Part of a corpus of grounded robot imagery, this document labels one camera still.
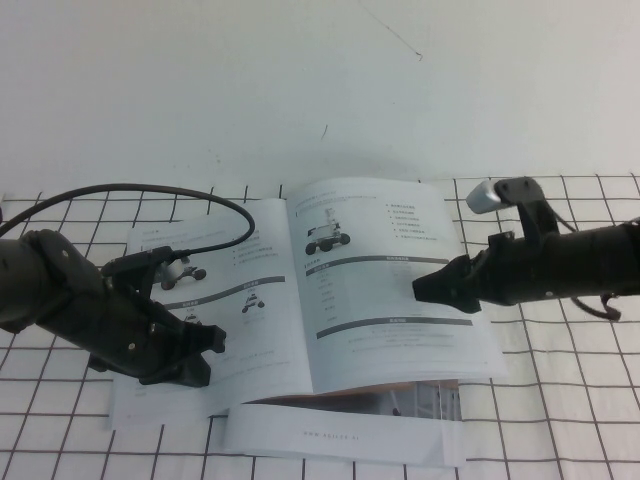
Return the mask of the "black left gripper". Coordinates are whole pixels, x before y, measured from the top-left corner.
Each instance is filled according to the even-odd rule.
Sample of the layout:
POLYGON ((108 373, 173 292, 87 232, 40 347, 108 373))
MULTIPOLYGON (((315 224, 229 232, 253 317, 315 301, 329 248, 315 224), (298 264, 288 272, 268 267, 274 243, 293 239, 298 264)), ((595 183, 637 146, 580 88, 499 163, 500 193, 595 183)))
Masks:
POLYGON ((201 354, 224 353, 226 332, 216 325, 184 323, 137 289, 146 284, 128 274, 103 277, 96 291, 66 302, 59 312, 59 336, 88 351, 94 369, 127 375, 142 385, 208 386, 211 367, 201 354))

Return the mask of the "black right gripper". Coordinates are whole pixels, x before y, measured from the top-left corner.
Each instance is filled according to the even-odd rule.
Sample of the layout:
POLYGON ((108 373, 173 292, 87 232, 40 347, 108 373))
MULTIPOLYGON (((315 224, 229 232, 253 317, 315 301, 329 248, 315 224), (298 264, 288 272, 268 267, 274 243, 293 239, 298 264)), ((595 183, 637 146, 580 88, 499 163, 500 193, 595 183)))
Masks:
MULTIPOLYGON (((553 298, 550 261, 544 259, 544 244, 516 238, 503 232, 488 238, 474 268, 480 300, 501 306, 553 298)), ((443 268, 412 282, 417 301, 453 307, 466 314, 482 310, 466 279, 472 262, 468 255, 451 260, 443 268)))

